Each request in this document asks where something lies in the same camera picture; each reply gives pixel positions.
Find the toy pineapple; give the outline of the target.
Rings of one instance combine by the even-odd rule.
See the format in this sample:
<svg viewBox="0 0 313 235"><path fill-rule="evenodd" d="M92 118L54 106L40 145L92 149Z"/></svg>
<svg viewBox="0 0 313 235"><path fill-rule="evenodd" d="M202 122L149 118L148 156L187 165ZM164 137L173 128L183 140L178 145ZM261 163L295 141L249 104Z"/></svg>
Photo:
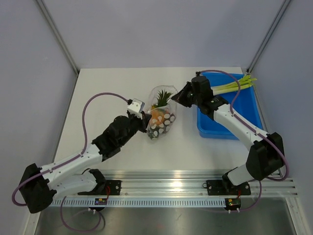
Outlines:
<svg viewBox="0 0 313 235"><path fill-rule="evenodd" d="M165 128L176 120L176 104L171 99L176 94L172 87L155 87L149 96L148 113L152 115L151 129Z"/></svg>

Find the clear zip top bag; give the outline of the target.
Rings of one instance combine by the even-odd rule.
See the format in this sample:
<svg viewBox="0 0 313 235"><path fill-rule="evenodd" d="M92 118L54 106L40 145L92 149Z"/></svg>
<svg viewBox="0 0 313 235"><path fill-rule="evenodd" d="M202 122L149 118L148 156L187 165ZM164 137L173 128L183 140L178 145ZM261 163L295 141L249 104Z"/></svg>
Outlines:
<svg viewBox="0 0 313 235"><path fill-rule="evenodd" d="M157 86L150 92L146 112L152 117L147 127L147 135L157 140L166 135L176 120L177 104L172 96L177 94L174 86Z"/></svg>

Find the dark green avocado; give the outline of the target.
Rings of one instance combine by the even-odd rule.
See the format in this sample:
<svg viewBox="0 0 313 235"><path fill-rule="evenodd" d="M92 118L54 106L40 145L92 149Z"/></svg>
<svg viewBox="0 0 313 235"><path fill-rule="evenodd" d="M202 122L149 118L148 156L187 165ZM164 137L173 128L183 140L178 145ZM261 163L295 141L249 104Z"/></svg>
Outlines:
<svg viewBox="0 0 313 235"><path fill-rule="evenodd" d="M157 139L159 137L159 131L158 128L156 129L148 129L147 135L151 140Z"/></svg>

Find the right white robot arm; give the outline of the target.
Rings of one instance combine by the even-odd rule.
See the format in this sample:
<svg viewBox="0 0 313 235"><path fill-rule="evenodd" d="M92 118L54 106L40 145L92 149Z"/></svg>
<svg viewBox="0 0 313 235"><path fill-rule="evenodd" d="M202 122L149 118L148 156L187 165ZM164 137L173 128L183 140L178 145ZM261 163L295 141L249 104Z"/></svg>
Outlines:
<svg viewBox="0 0 313 235"><path fill-rule="evenodd" d="M215 95L205 76L196 76L172 96L184 106L196 105L202 114L228 129L249 151L246 163L222 176L223 191L233 194L251 180L262 181L283 166L283 140L278 133L269 134L242 117L223 97Z"/></svg>

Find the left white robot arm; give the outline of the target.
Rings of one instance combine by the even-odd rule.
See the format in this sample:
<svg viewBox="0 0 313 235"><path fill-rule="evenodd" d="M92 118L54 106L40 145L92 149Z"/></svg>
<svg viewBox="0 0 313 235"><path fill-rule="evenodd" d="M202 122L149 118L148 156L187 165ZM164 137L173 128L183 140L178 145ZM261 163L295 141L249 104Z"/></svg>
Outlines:
<svg viewBox="0 0 313 235"><path fill-rule="evenodd" d="M106 179L99 170L92 169L83 175L78 172L119 153L138 131L145 133L152 116L144 112L141 114L142 117L131 113L117 116L81 154L41 167L36 164L27 166L18 190L29 212L41 212L53 200L75 193L91 191L95 195L102 194L106 188Z"/></svg>

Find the green white leek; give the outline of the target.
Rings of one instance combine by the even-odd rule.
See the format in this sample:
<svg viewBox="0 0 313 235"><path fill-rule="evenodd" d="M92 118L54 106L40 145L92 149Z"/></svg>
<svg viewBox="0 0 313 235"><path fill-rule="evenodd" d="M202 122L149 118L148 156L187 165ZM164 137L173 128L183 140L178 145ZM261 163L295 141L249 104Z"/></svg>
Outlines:
<svg viewBox="0 0 313 235"><path fill-rule="evenodd" d="M248 89L252 87L254 85L254 81L256 80L257 78L251 78L251 75L244 75L242 78L238 79L238 82L240 84L240 89L244 90L244 89ZM225 93L238 91L238 84L234 81L231 83L214 86L211 88L213 90L214 95L225 94Z"/></svg>

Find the left small circuit board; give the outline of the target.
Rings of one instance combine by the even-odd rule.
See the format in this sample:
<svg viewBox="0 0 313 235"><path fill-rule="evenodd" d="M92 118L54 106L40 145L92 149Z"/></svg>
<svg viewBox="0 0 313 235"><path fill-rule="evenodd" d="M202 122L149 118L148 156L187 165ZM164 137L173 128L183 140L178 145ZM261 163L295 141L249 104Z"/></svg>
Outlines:
<svg viewBox="0 0 313 235"><path fill-rule="evenodd" d="M107 205L107 198L95 198L94 204L95 205Z"/></svg>

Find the small circuit board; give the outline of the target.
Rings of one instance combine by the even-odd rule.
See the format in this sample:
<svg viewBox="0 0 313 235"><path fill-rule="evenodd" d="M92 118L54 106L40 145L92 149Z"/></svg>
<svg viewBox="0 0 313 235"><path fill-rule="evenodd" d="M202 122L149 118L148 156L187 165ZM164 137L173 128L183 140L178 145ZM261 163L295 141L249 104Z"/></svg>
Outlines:
<svg viewBox="0 0 313 235"><path fill-rule="evenodd" d="M241 207L241 198L226 198L225 199L225 209L226 210L236 210Z"/></svg>
<svg viewBox="0 0 313 235"><path fill-rule="evenodd" d="M94 204L95 205L107 205L107 198L95 198Z"/></svg>

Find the right small circuit board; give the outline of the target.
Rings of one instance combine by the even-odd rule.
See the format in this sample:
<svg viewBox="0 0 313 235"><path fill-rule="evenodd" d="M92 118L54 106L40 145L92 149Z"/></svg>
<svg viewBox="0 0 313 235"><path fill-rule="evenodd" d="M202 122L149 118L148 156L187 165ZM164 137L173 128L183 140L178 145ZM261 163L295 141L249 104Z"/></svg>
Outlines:
<svg viewBox="0 0 313 235"><path fill-rule="evenodd" d="M241 207L241 198L226 198L225 199L225 209L226 210L236 210Z"/></svg>

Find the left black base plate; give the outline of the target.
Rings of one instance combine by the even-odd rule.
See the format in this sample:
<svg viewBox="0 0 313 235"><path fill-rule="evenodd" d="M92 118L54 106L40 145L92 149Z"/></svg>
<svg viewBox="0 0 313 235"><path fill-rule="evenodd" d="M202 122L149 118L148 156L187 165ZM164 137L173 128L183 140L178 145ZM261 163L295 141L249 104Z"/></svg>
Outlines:
<svg viewBox="0 0 313 235"><path fill-rule="evenodd" d="M92 191L79 192L78 195L105 195L105 196L118 196L121 191L121 180L105 180L104 184L96 185Z"/></svg>

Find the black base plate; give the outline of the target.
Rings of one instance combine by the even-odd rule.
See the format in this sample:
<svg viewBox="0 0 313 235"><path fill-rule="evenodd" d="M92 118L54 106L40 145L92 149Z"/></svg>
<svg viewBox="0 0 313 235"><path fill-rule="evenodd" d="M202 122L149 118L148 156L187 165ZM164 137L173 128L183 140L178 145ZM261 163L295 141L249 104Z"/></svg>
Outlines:
<svg viewBox="0 0 313 235"><path fill-rule="evenodd" d="M248 182L226 188L222 180L207 180L202 184L209 196L249 196L251 190Z"/></svg>
<svg viewBox="0 0 313 235"><path fill-rule="evenodd" d="M105 180L104 184L96 185L92 191L79 192L78 195L105 195L105 196L118 196L121 191L121 180Z"/></svg>

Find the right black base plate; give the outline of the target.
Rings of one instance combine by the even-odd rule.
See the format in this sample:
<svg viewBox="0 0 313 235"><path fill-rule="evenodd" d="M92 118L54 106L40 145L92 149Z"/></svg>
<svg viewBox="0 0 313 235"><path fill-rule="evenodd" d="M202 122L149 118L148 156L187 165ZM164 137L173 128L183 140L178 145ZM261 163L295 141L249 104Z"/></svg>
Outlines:
<svg viewBox="0 0 313 235"><path fill-rule="evenodd" d="M249 196L251 190L248 182L226 188L222 180L207 180L202 184L209 196Z"/></svg>

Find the right aluminium frame post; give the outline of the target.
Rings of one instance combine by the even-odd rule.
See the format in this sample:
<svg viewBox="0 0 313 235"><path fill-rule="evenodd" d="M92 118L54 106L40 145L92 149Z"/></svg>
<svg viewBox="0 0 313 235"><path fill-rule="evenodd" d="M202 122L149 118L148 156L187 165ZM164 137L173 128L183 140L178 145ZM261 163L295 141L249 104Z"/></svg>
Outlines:
<svg viewBox="0 0 313 235"><path fill-rule="evenodd" d="M251 74L254 68L256 67L258 61L260 60L262 54L264 53L265 49L267 48L271 38L273 37L275 31L277 30L280 22L282 21L284 15L286 14L287 10L289 9L292 0L284 0L279 7L273 21L271 22L264 38L261 41L261 44L259 45L256 53L254 54L251 62L249 63L246 74Z"/></svg>

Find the aluminium frame post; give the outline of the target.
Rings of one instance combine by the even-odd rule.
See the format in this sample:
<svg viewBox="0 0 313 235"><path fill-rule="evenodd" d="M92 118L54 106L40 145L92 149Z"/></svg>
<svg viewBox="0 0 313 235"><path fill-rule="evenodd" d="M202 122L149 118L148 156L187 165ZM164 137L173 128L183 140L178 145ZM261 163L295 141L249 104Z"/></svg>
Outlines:
<svg viewBox="0 0 313 235"><path fill-rule="evenodd" d="M251 62L249 63L246 74L251 74L254 68L256 67L258 61L260 60L262 54L264 53L265 49L267 48L271 38L273 37L275 31L277 30L280 22L282 21L284 15L286 14L287 10L289 9L292 0L284 0L279 7L273 21L271 22L264 38L261 41L261 44L259 45L256 53L254 54Z"/></svg>
<svg viewBox="0 0 313 235"><path fill-rule="evenodd" d="M51 30L57 44L59 45L61 51L63 52L66 60L68 61L71 69L73 70L76 77L79 76L80 69L78 68L76 62L74 61L46 3L44 0L35 0L35 3L41 12L44 20L46 21L46 24L48 25L49 29Z"/></svg>

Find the left aluminium frame post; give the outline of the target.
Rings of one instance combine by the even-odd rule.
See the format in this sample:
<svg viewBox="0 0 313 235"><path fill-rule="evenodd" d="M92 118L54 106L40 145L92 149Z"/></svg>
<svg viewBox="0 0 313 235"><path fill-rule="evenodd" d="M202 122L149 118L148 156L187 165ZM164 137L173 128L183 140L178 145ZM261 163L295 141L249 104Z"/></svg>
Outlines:
<svg viewBox="0 0 313 235"><path fill-rule="evenodd" d="M59 45L61 51L63 52L66 60L68 61L71 69L73 70L76 77L79 76L80 69L78 68L76 62L74 61L46 3L44 0L35 0L35 3L41 12L44 20L46 21L46 24L48 25L49 29L51 30L57 44Z"/></svg>

